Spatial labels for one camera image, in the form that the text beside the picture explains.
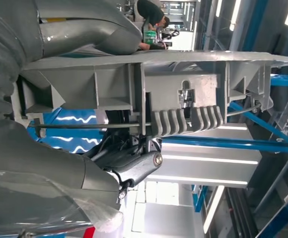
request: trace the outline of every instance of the blue steel beam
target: blue steel beam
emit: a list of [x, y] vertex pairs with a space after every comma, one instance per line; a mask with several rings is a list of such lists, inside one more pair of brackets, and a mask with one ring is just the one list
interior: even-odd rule
[[242, 51], [252, 51], [268, 0], [257, 0]]
[[288, 87], [288, 75], [271, 74], [271, 85]]
[[[234, 110], [236, 110], [236, 111], [243, 110], [242, 106], [240, 106], [240, 105], [238, 105], [237, 103], [234, 103], [234, 102], [230, 103], [230, 107], [234, 109]], [[253, 121], [255, 123], [257, 123], [257, 124], [258, 124], [258, 125], [260, 125], [261, 127], [264, 127], [264, 128], [265, 128], [267, 130], [269, 130], [269, 131], [271, 131], [271, 132], [272, 132], [272, 133], [274, 133], [274, 134], [275, 134], [275, 135], [277, 135], [277, 136], [278, 136], [280, 138], [282, 138], [284, 141], [288, 143], [288, 136], [287, 135], [285, 135], [285, 134], [280, 132], [280, 130], [278, 130], [278, 129], [275, 128], [275, 127], [273, 127], [273, 126], [271, 126], [271, 125], [270, 125], [270, 124], [268, 124], [268, 123], [267, 123], [267, 122], [265, 122], [265, 121], [264, 121], [262, 119], [260, 119], [260, 118], [255, 116], [255, 114], [252, 114], [252, 113], [250, 113], [250, 112], [247, 112], [247, 113], [243, 113], [243, 115], [246, 117], [246, 118], [249, 118], [249, 119], [250, 119], [250, 120], [252, 120], [252, 121]]]
[[169, 136], [163, 139], [163, 143], [197, 145], [207, 147], [234, 148], [288, 153], [288, 144], [284, 142], [265, 140], [243, 140], [227, 138], [209, 138], [196, 136]]
[[288, 202], [281, 207], [264, 228], [263, 228], [257, 238], [273, 238], [279, 231], [282, 230], [288, 223]]
[[203, 202], [205, 201], [206, 195], [207, 193], [208, 186], [202, 186], [201, 191], [199, 194], [199, 198], [197, 199], [197, 203], [194, 204], [194, 211], [195, 212], [200, 212]]

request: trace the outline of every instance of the white wall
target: white wall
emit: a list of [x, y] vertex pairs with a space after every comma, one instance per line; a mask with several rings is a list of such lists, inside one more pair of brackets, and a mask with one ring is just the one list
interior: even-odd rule
[[144, 232], [168, 238], [194, 237], [192, 207], [147, 203]]

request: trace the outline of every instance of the black shirt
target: black shirt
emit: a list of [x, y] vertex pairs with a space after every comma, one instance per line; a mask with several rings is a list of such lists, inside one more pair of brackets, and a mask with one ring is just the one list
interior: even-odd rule
[[147, 0], [138, 0], [138, 11], [141, 16], [149, 19], [150, 24], [152, 26], [159, 23], [164, 16], [161, 9]]

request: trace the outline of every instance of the man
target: man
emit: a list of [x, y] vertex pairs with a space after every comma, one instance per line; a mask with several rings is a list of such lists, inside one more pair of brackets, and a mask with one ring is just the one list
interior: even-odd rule
[[166, 28], [169, 24], [169, 18], [160, 9], [148, 0], [138, 0], [137, 4], [138, 12], [144, 19], [149, 19], [148, 28], [155, 30], [154, 26]]

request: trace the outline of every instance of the gray metal panel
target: gray metal panel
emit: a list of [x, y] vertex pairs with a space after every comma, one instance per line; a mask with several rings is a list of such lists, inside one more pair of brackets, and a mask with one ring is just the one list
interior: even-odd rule
[[288, 66], [288, 57], [276, 56], [258, 52], [178, 52], [178, 51], [150, 51], [135, 53], [130, 56], [107, 56], [96, 58], [49, 58], [33, 62], [25, 66], [24, 70], [65, 68], [73, 66], [106, 65], [116, 63], [145, 62], [179, 62], [179, 61], [243, 61], [260, 63], [268, 61], [271, 67]]
[[[252, 139], [245, 124], [234, 123], [186, 136]], [[224, 180], [249, 182], [256, 169], [257, 163], [259, 163], [261, 158], [259, 151], [255, 150], [176, 144], [163, 144], [162, 155], [163, 156], [163, 166], [152, 176], [149, 176], [150, 180], [228, 187], [246, 187], [246, 184], [224, 183]], [[204, 179], [223, 181], [204, 181]]]

